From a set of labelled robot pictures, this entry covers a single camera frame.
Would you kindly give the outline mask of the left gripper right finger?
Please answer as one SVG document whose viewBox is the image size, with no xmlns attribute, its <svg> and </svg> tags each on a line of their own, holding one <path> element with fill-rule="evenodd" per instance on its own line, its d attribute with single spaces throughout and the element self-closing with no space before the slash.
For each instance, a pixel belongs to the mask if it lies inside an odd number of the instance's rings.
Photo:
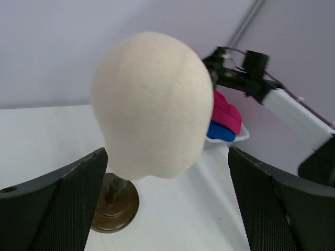
<svg viewBox="0 0 335 251">
<path fill-rule="evenodd" d="M 228 166 L 251 250 L 334 250 L 334 188 L 236 147 Z"/>
</svg>

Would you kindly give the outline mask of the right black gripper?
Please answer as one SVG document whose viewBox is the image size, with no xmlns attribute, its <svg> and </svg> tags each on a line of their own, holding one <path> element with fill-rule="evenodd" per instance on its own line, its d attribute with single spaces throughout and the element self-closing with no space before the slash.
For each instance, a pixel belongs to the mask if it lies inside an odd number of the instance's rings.
<svg viewBox="0 0 335 251">
<path fill-rule="evenodd" d="M 248 72 L 241 66 L 237 67 L 232 52 L 239 52 L 246 59 L 249 51 L 241 51 L 230 47 L 216 47 L 208 56 L 202 59 L 211 78 L 213 91 L 218 86 L 238 90 L 240 92 L 251 91 L 251 81 L 248 79 Z"/>
</svg>

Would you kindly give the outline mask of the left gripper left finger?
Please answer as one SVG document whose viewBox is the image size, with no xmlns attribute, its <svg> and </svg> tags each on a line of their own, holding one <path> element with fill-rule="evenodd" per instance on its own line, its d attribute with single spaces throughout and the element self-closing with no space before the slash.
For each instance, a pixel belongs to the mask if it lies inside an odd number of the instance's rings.
<svg viewBox="0 0 335 251">
<path fill-rule="evenodd" d="M 99 148 L 1 190 L 1 250 L 84 250 L 107 168 Z"/>
</svg>

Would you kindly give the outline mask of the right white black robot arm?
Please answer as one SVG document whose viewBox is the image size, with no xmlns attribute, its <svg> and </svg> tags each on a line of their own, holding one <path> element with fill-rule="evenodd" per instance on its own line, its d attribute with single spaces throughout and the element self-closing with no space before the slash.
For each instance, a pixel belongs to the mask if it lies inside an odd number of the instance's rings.
<svg viewBox="0 0 335 251">
<path fill-rule="evenodd" d="M 213 87 L 243 92 L 295 130 L 313 150 L 298 168 L 301 178 L 334 187 L 334 124 L 308 107 L 267 71 L 270 57 L 247 50 L 240 67 L 227 68 L 229 47 L 217 47 L 202 62 Z"/>
</svg>

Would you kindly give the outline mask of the right corner aluminium profile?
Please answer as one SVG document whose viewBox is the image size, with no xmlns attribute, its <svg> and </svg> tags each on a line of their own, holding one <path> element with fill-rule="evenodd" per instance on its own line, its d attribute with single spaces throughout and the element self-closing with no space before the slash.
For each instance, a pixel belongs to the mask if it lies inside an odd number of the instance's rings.
<svg viewBox="0 0 335 251">
<path fill-rule="evenodd" d="M 227 43 L 227 47 L 233 48 L 239 43 L 265 2 L 266 0 L 254 0 L 252 2 L 251 6 L 239 22 L 237 28 L 234 30 L 233 35 Z"/>
</svg>

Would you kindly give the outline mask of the blue baseball cap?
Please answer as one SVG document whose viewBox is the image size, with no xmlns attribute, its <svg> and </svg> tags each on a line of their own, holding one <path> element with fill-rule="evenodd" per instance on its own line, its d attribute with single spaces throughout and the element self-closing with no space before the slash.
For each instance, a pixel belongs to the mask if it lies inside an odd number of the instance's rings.
<svg viewBox="0 0 335 251">
<path fill-rule="evenodd" d="M 236 139 L 236 134 L 226 126 L 211 120 L 207 131 L 207 137 L 210 139 L 233 142 Z"/>
</svg>

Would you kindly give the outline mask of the cream mannequin head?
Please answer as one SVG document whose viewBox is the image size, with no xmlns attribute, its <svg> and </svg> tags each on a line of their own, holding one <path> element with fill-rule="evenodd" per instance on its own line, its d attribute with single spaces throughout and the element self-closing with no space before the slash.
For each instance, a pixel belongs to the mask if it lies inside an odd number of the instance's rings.
<svg viewBox="0 0 335 251">
<path fill-rule="evenodd" d="M 183 174 L 203 150 L 213 98 L 205 65 L 183 42 L 157 32 L 121 42 L 91 88 L 113 173 L 126 180 Z"/>
</svg>

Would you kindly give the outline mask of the white perforated plastic basket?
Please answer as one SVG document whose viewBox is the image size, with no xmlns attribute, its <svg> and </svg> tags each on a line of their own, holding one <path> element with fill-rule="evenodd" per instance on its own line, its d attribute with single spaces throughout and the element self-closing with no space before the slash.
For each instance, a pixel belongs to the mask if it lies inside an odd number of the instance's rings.
<svg viewBox="0 0 335 251">
<path fill-rule="evenodd" d="M 231 144 L 245 141 L 249 137 L 250 133 L 243 124 L 241 125 L 240 133 L 235 134 L 226 126 L 211 121 L 206 134 L 204 149 L 208 150 L 221 146 L 230 146 Z"/>
</svg>

